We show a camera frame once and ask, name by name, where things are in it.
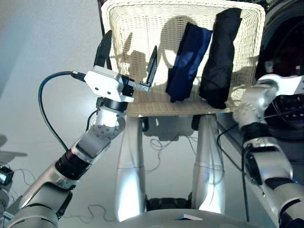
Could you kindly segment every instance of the small electronic device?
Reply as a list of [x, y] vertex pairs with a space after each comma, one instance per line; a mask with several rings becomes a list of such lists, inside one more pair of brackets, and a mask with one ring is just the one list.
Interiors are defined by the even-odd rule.
[[14, 171], [6, 166], [0, 168], [0, 186], [7, 186], [14, 176]]

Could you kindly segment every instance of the white wall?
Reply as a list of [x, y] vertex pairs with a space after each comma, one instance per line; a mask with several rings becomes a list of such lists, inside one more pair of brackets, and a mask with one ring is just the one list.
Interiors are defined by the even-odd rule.
[[[96, 0], [0, 0], [0, 160], [13, 169], [26, 168], [37, 177], [63, 149], [43, 122], [38, 87], [48, 75], [63, 71], [86, 72], [92, 67], [101, 27]], [[86, 127], [95, 109], [95, 97], [83, 83], [69, 76], [48, 83], [43, 94], [50, 122], [70, 146]], [[121, 136], [92, 167], [74, 190], [67, 214], [89, 216], [87, 206], [102, 204], [112, 219], [114, 180]], [[157, 152], [144, 137], [146, 168], [157, 165]], [[12, 152], [25, 153], [14, 157]], [[148, 197], [187, 197], [191, 191], [194, 155], [186, 138], [171, 144], [158, 170], [146, 176]], [[227, 214], [244, 218], [241, 177], [227, 164]], [[16, 172], [13, 188], [22, 194], [27, 186]], [[61, 219], [61, 227], [112, 227], [94, 209], [91, 224], [77, 218]]]

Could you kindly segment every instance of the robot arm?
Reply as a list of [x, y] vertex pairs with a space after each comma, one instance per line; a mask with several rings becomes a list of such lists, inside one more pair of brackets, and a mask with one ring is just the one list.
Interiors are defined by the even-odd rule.
[[294, 183], [292, 166], [264, 120], [264, 111], [278, 95], [303, 92], [304, 76], [261, 77], [244, 93], [234, 113], [243, 135], [247, 174], [263, 190], [281, 228], [304, 223], [304, 186]]
[[94, 68], [78, 77], [99, 98], [97, 117], [91, 128], [28, 188], [19, 203], [20, 211], [7, 228], [56, 228], [72, 199], [72, 189], [96, 159], [125, 128], [124, 113], [133, 102], [134, 88], [148, 91], [156, 71], [157, 47], [148, 64], [147, 82], [135, 83], [127, 76], [103, 68], [109, 56], [112, 32], [104, 35], [96, 53]]

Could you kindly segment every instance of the wicker basket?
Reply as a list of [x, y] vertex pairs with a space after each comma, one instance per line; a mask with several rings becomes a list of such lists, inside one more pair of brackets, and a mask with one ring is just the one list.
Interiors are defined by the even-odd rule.
[[[212, 30], [216, 15], [231, 7], [242, 9], [242, 22], [234, 41], [234, 66], [227, 108], [215, 109], [198, 96], [210, 47], [199, 66], [190, 98], [171, 103], [165, 93], [168, 68], [174, 64], [186, 23]], [[150, 55], [154, 46], [158, 47], [153, 86], [149, 92], [134, 93], [134, 103], [127, 109], [130, 116], [231, 112], [239, 104], [244, 90], [251, 86], [265, 19], [264, 10], [259, 5], [225, 0], [108, 0], [101, 12], [105, 31], [113, 31], [110, 56], [114, 71], [129, 75], [136, 82], [145, 80]]]

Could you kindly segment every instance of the cable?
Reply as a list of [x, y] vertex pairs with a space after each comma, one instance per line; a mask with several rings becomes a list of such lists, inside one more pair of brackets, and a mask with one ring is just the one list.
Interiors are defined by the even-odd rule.
[[245, 213], [246, 213], [246, 222], [249, 222], [249, 210], [248, 210], [248, 199], [247, 199], [247, 190], [246, 190], [246, 180], [245, 180], [245, 150], [242, 150], [242, 183], [243, 183], [243, 193], [244, 193], [244, 203], [245, 203]]
[[155, 168], [150, 169], [150, 170], [146, 170], [145, 173], [151, 173], [151, 172], [153, 172], [153, 171], [155, 171], [155, 170], [157, 170], [157, 169], [159, 168], [159, 166], [161, 165], [161, 154], [162, 154], [162, 151], [163, 151], [165, 148], [167, 148], [167, 147], [168, 147], [176, 138], [178, 138], [179, 136], [185, 136], [185, 137], [188, 139], [189, 144], [190, 144], [191, 149], [192, 149], [192, 152], [193, 152], [194, 154], [196, 154], [196, 153], [195, 153], [195, 150], [194, 150], [194, 147], [193, 147], [193, 145], [192, 145], [192, 143], [191, 143], [191, 140], [190, 140], [190, 139], [192, 139], [194, 142], [197, 142], [197, 141], [195, 141], [195, 140], [197, 139], [197, 138], [195, 138], [195, 137], [187, 136], [187, 135], [185, 135], [185, 134], [177, 134], [169, 143], [167, 143], [167, 144], [165, 144], [165, 145], [163, 145], [163, 144], [161, 143], [161, 141], [159, 141], [159, 140], [157, 140], [157, 139], [151, 139], [151, 140], [150, 140], [150, 146], [151, 146], [152, 149], [154, 149], [155, 151], [158, 151], [158, 153], [157, 153], [158, 164], [157, 164], [157, 166], [156, 166]]
[[85, 128], [85, 131], [89, 130], [89, 127], [90, 127], [90, 120], [91, 120], [92, 116], [93, 116], [95, 113], [97, 113], [97, 109], [89, 115], [89, 117], [88, 117], [88, 119], [87, 119], [87, 121], [86, 121], [86, 128]]
[[24, 173], [24, 171], [29, 172], [29, 173], [32, 175], [33, 179], [34, 179], [33, 182], [35, 182], [36, 178], [35, 178], [34, 174], [33, 174], [31, 171], [29, 171], [29, 170], [27, 170], [27, 169], [16, 169], [16, 170], [14, 170], [14, 172], [16, 172], [16, 171], [21, 171], [21, 172], [22, 172], [22, 174], [23, 174], [23, 180], [24, 180], [24, 183], [25, 183], [26, 185], [31, 186], [33, 183], [29, 184], [29, 183], [25, 180], [25, 173]]
[[[297, 112], [299, 110], [303, 110], [303, 109], [296, 109], [296, 110], [292, 110], [292, 111], [288, 111], [288, 112], [284, 112], [284, 113], [280, 113], [280, 114], [275, 114], [275, 115], [268, 115], [268, 116], [265, 116], [264, 118], [267, 119], [267, 118], [270, 118], [270, 117], [274, 117], [274, 116], [282, 116], [282, 115], [285, 115], [285, 114], [290, 114], [290, 113], [293, 113], [293, 112]], [[227, 132], [229, 132], [230, 130], [232, 130], [233, 128], [235, 128], [237, 126], [237, 124], [233, 125], [232, 127], [226, 129], [225, 131], [223, 131], [221, 134], [218, 135], [217, 137], [217, 145], [218, 147], [220, 148], [220, 150], [227, 156], [227, 158], [231, 161], [231, 163], [236, 167], [237, 170], [239, 170], [240, 172], [242, 172], [242, 169], [234, 162], [234, 160], [227, 154], [227, 152], [220, 146], [220, 143], [219, 143], [219, 139], [222, 135], [226, 134]]]
[[62, 139], [59, 137], [59, 135], [56, 133], [56, 131], [54, 130], [54, 128], [52, 127], [52, 125], [50, 124], [50, 122], [48, 121], [48, 118], [47, 118], [47, 115], [44, 111], [44, 108], [43, 108], [43, 102], [42, 102], [42, 92], [43, 92], [43, 88], [45, 86], [45, 84], [55, 78], [55, 77], [59, 77], [59, 76], [64, 76], [64, 75], [72, 75], [73, 72], [72, 71], [62, 71], [62, 72], [58, 72], [58, 73], [55, 73], [55, 74], [52, 74], [48, 77], [46, 77], [40, 84], [40, 87], [39, 87], [39, 91], [38, 91], [38, 102], [39, 102], [39, 108], [40, 108], [40, 112], [41, 112], [41, 115], [44, 119], [44, 122], [46, 123], [47, 127], [49, 128], [49, 130], [52, 132], [52, 134], [54, 135], [54, 137], [58, 140], [58, 142], [62, 145], [62, 147], [64, 148], [65, 151], [68, 150], [67, 146], [65, 145], [65, 143], [62, 141]]
[[224, 151], [224, 149], [219, 144], [219, 139], [221, 138], [221, 136], [224, 135], [224, 134], [226, 134], [228, 131], [232, 130], [233, 128], [235, 128], [237, 125], [238, 124], [235, 124], [232, 127], [224, 130], [221, 134], [219, 134], [218, 137], [217, 137], [217, 145], [218, 145], [219, 149], [227, 156], [227, 158], [229, 159], [229, 161], [231, 161], [231, 163], [236, 167], [236, 169], [239, 170], [240, 172], [242, 172], [242, 169], [234, 162], [234, 160], [227, 154], [226, 151]]
[[64, 218], [68, 218], [68, 219], [70, 219], [70, 218], [79, 218], [79, 220], [80, 221], [82, 221], [83, 223], [86, 223], [86, 224], [89, 224], [89, 223], [91, 223], [92, 221], [93, 221], [93, 219], [94, 219], [94, 213], [92, 212], [92, 208], [93, 207], [100, 207], [100, 208], [102, 208], [103, 210], [104, 210], [104, 215], [103, 215], [103, 218], [104, 218], [104, 220], [106, 221], [106, 222], [114, 222], [116, 219], [107, 219], [106, 217], [105, 217], [105, 215], [106, 215], [106, 209], [105, 209], [105, 207], [104, 206], [102, 206], [102, 205], [100, 205], [100, 204], [90, 204], [88, 207], [87, 207], [87, 209], [89, 210], [89, 212], [90, 212], [90, 215], [91, 215], [91, 217], [90, 218], [88, 218], [88, 217], [86, 217], [86, 216], [83, 216], [83, 215], [70, 215], [70, 216], [63, 216]]

